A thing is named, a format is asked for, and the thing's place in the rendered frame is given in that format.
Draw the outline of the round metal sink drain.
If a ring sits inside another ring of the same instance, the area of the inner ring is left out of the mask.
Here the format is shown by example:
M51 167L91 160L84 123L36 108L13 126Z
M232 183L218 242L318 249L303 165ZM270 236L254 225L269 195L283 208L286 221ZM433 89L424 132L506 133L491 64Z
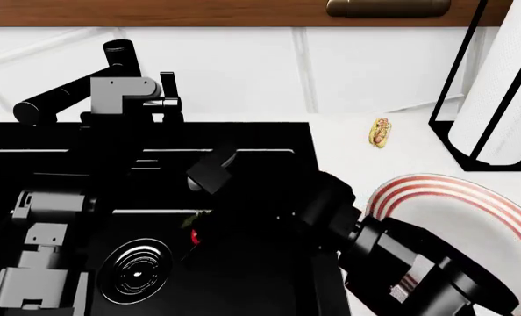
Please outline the round metal sink drain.
M174 260L169 247L156 239L136 239L104 260L96 283L116 305L134 305L152 297L167 282Z

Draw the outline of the black sink faucet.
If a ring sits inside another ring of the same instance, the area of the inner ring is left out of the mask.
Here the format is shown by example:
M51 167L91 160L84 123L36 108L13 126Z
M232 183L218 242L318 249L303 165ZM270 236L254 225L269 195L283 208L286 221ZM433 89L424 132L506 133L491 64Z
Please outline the black sink faucet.
M30 97L13 107L18 123L46 126L57 122L57 114L90 97L90 79L101 77L139 77L141 71L132 41L115 39L103 44L109 67Z

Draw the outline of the wooden cabinet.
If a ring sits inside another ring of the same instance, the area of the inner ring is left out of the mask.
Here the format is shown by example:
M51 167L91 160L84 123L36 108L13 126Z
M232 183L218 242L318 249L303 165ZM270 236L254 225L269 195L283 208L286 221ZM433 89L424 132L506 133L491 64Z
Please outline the wooden cabinet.
M328 0L0 0L0 26L467 26L479 0L439 18L333 18Z

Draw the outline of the black kitchen sink basin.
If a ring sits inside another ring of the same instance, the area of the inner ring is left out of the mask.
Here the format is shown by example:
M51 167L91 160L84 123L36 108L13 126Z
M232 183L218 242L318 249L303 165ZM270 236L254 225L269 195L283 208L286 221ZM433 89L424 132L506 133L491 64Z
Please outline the black kitchen sink basin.
M16 265L26 230L12 223L24 189L39 187L79 140L81 123L0 123L0 270ZM74 256L89 273L84 316L348 316L334 251L299 239L279 219L227 228L195 246L182 222L216 202L187 170L219 144L234 144L229 170L296 162L318 169L306 123L152 123L110 210L82 223ZM118 247L156 239L172 252L167 282L152 297L116 305L98 289L97 273Z

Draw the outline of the black paper towel holder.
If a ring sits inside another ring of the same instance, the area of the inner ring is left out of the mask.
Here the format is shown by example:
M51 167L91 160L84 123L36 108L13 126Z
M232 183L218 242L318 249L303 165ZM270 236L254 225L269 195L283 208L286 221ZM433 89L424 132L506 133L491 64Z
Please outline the black paper towel holder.
M485 145L487 144L487 141L489 140L492 133L495 131L496 126L502 119L504 113L510 106L510 102L517 94L518 89L521 86L521 68L519 68L519 71L515 75L515 78L513 79L509 88L504 94L502 101L498 105L492 118L486 125L485 131L482 133L471 154L463 154L461 151L459 151L459 149L456 149L455 146L449 140L448 134L453 126L452 121L436 120L436 118L439 115L439 111L441 110L441 107L446 99L446 94L452 86L453 79L457 73L457 70L459 70L464 54L467 51L471 39L474 36L477 26L479 25L482 14L485 8L487 7L488 1L489 0L479 0L478 2L477 8L472 17L471 23L467 29L466 35L460 45L460 49L455 57L450 73L447 76L446 82L439 95L439 99L433 108L432 115L428 121L428 126L434 131L436 136L438 136L439 140L442 142L442 144L448 150L448 152L452 155L452 157L456 160L456 162L460 165L462 170L465 170L467 172L521 172L521 160L511 165L490 165L486 162L481 162L478 160L479 154L484 149Z

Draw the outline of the hot dog in bun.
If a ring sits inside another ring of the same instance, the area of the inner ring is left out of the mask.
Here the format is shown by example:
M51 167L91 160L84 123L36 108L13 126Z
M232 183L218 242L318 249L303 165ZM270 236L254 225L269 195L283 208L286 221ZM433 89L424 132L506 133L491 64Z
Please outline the hot dog in bun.
M391 127L392 125L387 118L378 118L375 120L368 135L369 144L378 148L385 147Z

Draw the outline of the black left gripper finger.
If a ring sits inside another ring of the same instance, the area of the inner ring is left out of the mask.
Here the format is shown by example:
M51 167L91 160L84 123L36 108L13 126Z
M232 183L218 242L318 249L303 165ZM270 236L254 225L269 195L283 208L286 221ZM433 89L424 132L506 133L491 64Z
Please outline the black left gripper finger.
M162 123L182 123L182 100L180 97L162 97L143 103L144 112L161 115Z
M179 98L178 89L175 80L175 73L160 72L161 86L164 97L167 99Z

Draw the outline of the white paper towel roll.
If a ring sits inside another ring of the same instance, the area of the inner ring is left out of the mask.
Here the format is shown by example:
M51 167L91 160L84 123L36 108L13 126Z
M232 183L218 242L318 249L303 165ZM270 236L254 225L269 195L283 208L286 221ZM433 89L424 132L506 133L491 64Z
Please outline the white paper towel roll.
M521 0L514 0L448 134L463 154L473 149L521 68ZM521 85L477 160L513 165L521 160Z

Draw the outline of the white plate with red stripes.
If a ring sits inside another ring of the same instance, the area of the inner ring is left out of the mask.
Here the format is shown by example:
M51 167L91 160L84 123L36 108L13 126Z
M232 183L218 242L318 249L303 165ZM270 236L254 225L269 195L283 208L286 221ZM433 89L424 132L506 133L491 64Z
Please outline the white plate with red stripes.
M365 213L425 228L508 286L521 316L521 207L477 183L435 174L393 178L370 196Z

